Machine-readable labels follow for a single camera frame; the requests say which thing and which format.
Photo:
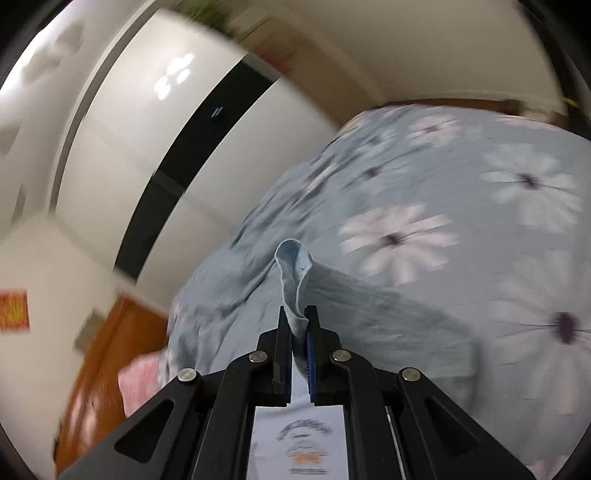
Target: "black stripe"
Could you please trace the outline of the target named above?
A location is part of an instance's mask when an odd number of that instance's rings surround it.
[[[115,267],[137,280],[179,198],[232,127],[272,83],[240,62],[199,105],[148,182],[119,247]]]

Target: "light blue bedsheet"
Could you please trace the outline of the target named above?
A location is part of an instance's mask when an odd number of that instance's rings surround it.
[[[223,369],[276,327],[273,255],[296,238],[369,296],[393,291],[435,312],[465,352],[477,345],[476,362],[466,353],[451,365],[464,380],[478,373],[469,413],[522,461],[553,464],[591,420],[590,179],[591,144],[546,124],[459,108],[366,112],[285,173],[179,292],[161,381]],[[347,329],[320,314],[369,359],[366,333],[397,331],[392,316]],[[407,326],[408,337],[425,328]],[[435,352],[458,345],[440,337]]]

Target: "blue gripper pad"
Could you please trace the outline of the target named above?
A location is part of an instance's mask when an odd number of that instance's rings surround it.
[[[291,355],[289,359],[289,361],[285,362],[285,393],[287,394],[285,397],[287,403],[291,403]]]
[[[316,374],[314,373],[314,345],[312,344],[312,335],[310,327],[306,330],[306,371],[308,373],[308,393],[310,394],[310,401],[316,401]]]

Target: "green plant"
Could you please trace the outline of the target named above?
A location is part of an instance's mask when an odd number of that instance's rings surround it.
[[[181,13],[188,19],[217,30],[227,37],[233,36],[232,30],[228,27],[230,11],[217,0],[204,0],[181,10]]]

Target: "wooden furniture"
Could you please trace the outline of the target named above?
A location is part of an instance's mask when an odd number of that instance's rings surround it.
[[[56,474],[125,420],[117,373],[166,346],[166,320],[127,297],[117,299],[86,352],[54,452]]]

